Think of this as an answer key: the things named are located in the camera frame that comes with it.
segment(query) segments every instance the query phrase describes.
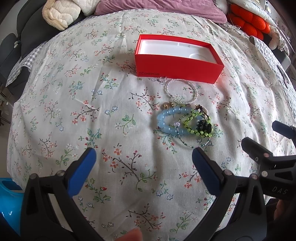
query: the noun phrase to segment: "floral print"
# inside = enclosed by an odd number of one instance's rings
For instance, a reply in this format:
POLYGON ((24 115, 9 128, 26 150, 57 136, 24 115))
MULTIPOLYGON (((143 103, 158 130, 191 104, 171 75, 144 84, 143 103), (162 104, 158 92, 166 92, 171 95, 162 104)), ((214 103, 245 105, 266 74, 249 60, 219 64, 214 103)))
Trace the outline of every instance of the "floral print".
MULTIPOLYGON (((203 149, 222 169, 242 176, 258 172, 241 149, 246 136, 274 155, 295 153, 289 139, 272 131, 274 120, 295 125, 296 94, 276 62, 268 62, 270 55, 245 35, 209 20, 133 9, 87 17, 43 46, 14 105, 7 169, 25 188, 30 174, 55 175, 92 147, 96 163, 73 198, 88 223, 106 241, 134 227, 144 241, 180 241, 215 197, 192 165, 192 150, 157 127, 161 105, 172 99, 156 78, 136 76, 134 51, 141 33, 209 42, 221 57, 225 68, 215 84, 193 84, 194 104, 205 106, 213 123, 203 149), (187 211, 180 211, 180 204, 187 211)), ((182 83, 170 91, 182 101, 192 98, 182 83)), ((173 125, 177 118, 166 121, 173 125)), ((184 138, 192 145, 203 141, 184 138)), ((220 228, 236 201, 235 196, 220 228)))

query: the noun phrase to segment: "plush toy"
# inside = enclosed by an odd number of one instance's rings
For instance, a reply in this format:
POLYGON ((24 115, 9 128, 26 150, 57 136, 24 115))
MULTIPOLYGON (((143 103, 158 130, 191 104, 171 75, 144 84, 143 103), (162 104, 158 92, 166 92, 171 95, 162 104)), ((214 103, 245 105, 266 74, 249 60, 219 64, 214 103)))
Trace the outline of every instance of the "plush toy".
POLYGON ((236 4, 231 4, 230 9, 232 12, 227 15, 228 21, 240 26, 247 35, 252 35, 263 40, 262 33, 270 33, 270 26, 263 18, 236 4))

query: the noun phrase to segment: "pile of jewelry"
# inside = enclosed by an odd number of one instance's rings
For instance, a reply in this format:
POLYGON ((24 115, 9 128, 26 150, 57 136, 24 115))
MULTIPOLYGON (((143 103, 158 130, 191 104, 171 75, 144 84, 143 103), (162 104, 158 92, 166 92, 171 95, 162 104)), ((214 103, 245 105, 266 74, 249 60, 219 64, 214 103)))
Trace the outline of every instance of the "pile of jewelry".
POLYGON ((193 84, 184 79, 171 79, 167 81, 167 78, 161 77, 158 80, 159 82, 165 83, 166 93, 174 100, 175 103, 182 104, 174 106, 173 102, 164 103, 162 105, 163 111, 157 116, 157 125, 162 132, 177 136, 181 142, 190 148, 195 148, 194 146, 188 145, 181 136, 183 135, 195 135, 195 137, 208 138, 205 144, 199 146, 204 147, 210 141, 212 136, 212 124, 211 118, 208 116, 208 111, 204 106, 195 105, 195 108, 192 108, 190 104, 197 100, 197 89, 193 84), (190 86, 190 89, 193 92, 193 100, 189 102, 179 101, 176 99, 168 90, 170 83, 174 81, 182 81, 190 86), (181 114, 182 117, 174 123, 174 127, 165 123, 165 118, 169 115, 181 114), (190 123, 193 122, 193 119, 197 120, 196 127, 191 127, 190 123))

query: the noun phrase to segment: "blue gripper pad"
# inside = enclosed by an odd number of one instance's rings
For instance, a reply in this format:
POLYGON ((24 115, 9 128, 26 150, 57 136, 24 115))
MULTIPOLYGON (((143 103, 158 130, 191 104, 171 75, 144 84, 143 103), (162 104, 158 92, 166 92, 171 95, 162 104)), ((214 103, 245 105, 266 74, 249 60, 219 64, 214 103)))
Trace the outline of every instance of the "blue gripper pad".
POLYGON ((292 127, 278 122, 277 120, 272 123, 272 129, 289 139, 293 139, 295 137, 295 132, 292 127))
POLYGON ((197 148, 192 152, 192 161, 209 193, 219 196, 220 180, 197 148))
POLYGON ((91 172, 96 162, 96 151, 93 148, 88 148, 78 160, 80 165, 76 168, 74 173, 68 180, 68 194, 70 197, 77 195, 89 173, 91 172))

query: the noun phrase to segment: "blue beaded bracelet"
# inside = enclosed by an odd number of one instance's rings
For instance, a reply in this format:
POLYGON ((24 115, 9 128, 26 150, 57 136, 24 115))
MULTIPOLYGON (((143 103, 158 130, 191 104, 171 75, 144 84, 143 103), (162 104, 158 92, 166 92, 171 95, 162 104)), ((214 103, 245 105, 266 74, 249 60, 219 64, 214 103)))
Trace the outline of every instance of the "blue beaded bracelet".
MULTIPOLYGON (((177 132, 177 128, 175 127, 171 127, 169 125, 167 125, 164 120, 166 118, 166 116, 169 115, 174 115, 174 114, 188 114, 190 113, 192 110, 192 108, 190 106, 175 106, 175 107, 171 107, 169 109, 165 109, 163 110, 160 114, 158 114, 157 116, 157 125, 158 127, 161 129, 162 132, 166 133, 166 134, 171 134, 173 136, 177 136, 178 132, 177 132)), ((190 133, 187 131, 186 128, 179 128, 179 135, 189 135, 190 133)))

